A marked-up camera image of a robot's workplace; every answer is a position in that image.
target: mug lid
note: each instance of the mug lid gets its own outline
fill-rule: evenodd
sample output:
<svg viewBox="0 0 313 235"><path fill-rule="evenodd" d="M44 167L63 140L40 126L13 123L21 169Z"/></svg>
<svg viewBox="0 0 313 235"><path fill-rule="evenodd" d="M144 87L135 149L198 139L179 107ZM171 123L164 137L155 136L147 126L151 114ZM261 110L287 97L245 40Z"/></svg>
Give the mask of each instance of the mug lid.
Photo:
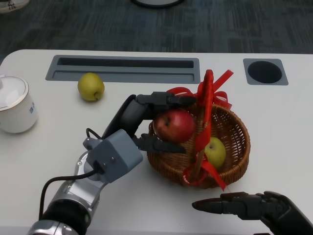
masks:
<svg viewBox="0 0 313 235"><path fill-rule="evenodd" d="M18 105L27 93L28 84L24 79L0 75L0 111Z"/></svg>

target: white table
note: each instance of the white table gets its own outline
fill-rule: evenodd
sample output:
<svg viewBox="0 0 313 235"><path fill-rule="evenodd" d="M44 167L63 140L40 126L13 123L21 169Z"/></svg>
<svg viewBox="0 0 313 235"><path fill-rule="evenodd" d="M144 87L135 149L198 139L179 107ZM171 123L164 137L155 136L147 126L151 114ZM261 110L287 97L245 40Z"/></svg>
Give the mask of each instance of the white table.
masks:
<svg viewBox="0 0 313 235"><path fill-rule="evenodd" d="M76 82L46 81L54 55L107 55L145 57L197 57L201 77L212 69L217 79L227 69L234 75L220 88L227 92L232 110L242 119L251 138L246 174L229 186L232 192L272 190L288 196L313 220L312 100L313 55L198 54L105 51L21 50L7 56L0 73L29 82L39 113L28 132L0 132L0 234L23 234L37 220L44 183L55 176L71 175L85 151L85 129L99 134L130 94L166 91L178 84L106 83L105 96L96 103L80 99ZM244 58L279 58L288 86L247 84ZM184 85L192 91L198 85ZM143 122L137 134L147 132ZM46 206L61 183L52 184ZM199 212L191 203L219 197L220 188L182 188L158 175L144 161L128 175L104 188L89 234L236 234L269 232L260 221Z"/></svg>

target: gray carpet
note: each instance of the gray carpet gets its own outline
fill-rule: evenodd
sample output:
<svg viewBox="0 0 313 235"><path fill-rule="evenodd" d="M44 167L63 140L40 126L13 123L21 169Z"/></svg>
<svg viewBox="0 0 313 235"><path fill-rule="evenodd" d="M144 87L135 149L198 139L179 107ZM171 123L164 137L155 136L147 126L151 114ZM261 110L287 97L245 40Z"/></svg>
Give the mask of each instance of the gray carpet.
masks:
<svg viewBox="0 0 313 235"><path fill-rule="evenodd" d="M0 55L0 65L2 64L2 61L5 59L5 55Z"/></svg>
<svg viewBox="0 0 313 235"><path fill-rule="evenodd" d="M313 53L313 0L31 0L0 15L0 54L24 48Z"/></svg>

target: black cable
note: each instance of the black cable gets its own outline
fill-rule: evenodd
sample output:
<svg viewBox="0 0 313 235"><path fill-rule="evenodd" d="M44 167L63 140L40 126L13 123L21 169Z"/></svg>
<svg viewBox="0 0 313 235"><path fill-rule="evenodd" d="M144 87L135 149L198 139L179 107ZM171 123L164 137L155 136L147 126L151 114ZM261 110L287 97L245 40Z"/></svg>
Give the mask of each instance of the black cable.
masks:
<svg viewBox="0 0 313 235"><path fill-rule="evenodd" d="M92 133L97 139L101 139L101 136L99 136L95 131L91 130L90 128L86 129L86 134L88 138L90 138L89 132Z"/></svg>
<svg viewBox="0 0 313 235"><path fill-rule="evenodd" d="M82 175L60 176L60 177L55 177L55 178L48 180L48 182L43 187L43 191L42 191L41 197L40 197L39 220L41 220L41 218L44 214L45 192L47 191L47 188L51 183L53 183L55 181L60 181L60 180L65 180L65 181L67 181L67 180L81 180L81 179L90 177L90 176L94 175L95 173L96 173L96 170L92 170L91 172L88 172L88 173L82 174Z"/></svg>

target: black slot opening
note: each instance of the black slot opening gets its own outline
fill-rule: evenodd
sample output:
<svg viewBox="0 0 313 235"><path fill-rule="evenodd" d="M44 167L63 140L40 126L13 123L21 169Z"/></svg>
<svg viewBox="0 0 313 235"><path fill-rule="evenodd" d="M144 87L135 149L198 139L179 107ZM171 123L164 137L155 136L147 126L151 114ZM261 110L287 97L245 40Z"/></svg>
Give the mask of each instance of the black slot opening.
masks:
<svg viewBox="0 0 313 235"><path fill-rule="evenodd" d="M248 67L249 75L262 83L275 83L282 78L280 68L268 61L256 61Z"/></svg>
<svg viewBox="0 0 313 235"><path fill-rule="evenodd" d="M123 60L123 59L89 59L60 58L58 65L101 66L101 67L144 67L144 68L193 68L193 61L186 60Z"/></svg>

